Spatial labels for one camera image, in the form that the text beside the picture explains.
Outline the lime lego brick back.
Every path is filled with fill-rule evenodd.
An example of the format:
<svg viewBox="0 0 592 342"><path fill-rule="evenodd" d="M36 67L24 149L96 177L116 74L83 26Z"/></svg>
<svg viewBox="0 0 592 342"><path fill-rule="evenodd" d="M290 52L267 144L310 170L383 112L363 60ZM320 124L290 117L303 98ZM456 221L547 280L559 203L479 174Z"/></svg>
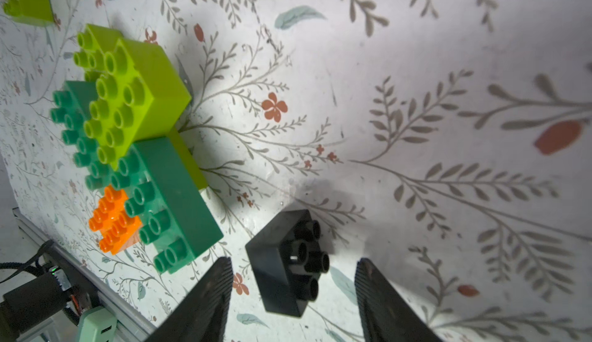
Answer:
<svg viewBox="0 0 592 342"><path fill-rule="evenodd" d="M106 71L89 103L86 136L97 142L97 158L113 170L131 145L166 135L191 95L162 47L126 38L103 56Z"/></svg>

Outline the extra dark green lego brick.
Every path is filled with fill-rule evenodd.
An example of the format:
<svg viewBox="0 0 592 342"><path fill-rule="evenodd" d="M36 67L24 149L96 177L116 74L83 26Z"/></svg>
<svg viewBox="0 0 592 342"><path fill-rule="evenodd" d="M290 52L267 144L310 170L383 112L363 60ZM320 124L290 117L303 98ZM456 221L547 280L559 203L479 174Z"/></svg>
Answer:
<svg viewBox="0 0 592 342"><path fill-rule="evenodd" d="M84 122L91 120L89 104L97 99L94 82L65 81L61 90L53 92L55 108L50 109L51 120L65 128L61 132L64 144L76 148L72 155L74 165L88 172L85 185L90 191L104 190L113 172L110 166L100 162L97 141L84 131Z"/></svg>

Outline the dark green lego brick back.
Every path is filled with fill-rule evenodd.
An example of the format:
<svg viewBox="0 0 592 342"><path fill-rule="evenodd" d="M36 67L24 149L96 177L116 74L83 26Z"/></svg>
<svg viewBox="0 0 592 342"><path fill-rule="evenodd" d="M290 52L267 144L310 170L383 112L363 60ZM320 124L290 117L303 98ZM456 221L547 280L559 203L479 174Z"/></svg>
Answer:
<svg viewBox="0 0 592 342"><path fill-rule="evenodd" d="M224 237L168 137L133 143L111 184L126 192L125 213L140 218L140 242L156 249L160 274L177 272Z"/></svg>

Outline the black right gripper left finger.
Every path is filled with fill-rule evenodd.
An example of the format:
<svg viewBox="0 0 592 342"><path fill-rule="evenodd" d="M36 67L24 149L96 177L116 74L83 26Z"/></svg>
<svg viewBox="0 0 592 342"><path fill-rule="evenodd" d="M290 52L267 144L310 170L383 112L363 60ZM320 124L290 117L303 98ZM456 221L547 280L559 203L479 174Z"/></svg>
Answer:
<svg viewBox="0 0 592 342"><path fill-rule="evenodd" d="M222 341L233 290L231 258L221 257L148 341Z"/></svg>

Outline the orange lego brick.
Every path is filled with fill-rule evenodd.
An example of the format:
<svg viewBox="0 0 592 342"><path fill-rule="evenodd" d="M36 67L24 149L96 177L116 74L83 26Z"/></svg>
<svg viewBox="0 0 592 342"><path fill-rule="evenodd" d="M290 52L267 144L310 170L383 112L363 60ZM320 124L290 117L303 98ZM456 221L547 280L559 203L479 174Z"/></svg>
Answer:
<svg viewBox="0 0 592 342"><path fill-rule="evenodd" d="M127 215L127 200L124 190L115 190L109 185L89 218L89 228L102 236L98 246L103 253L117 255L140 241L138 230L142 223L138 216Z"/></svg>

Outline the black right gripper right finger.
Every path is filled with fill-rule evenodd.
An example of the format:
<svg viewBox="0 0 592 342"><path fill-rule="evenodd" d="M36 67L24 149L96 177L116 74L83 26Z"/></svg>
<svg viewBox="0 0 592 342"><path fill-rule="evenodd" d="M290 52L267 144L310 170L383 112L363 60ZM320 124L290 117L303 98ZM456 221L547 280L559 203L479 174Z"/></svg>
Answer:
<svg viewBox="0 0 592 342"><path fill-rule="evenodd" d="M441 341L368 258L357 263L355 289L366 341Z"/></svg>

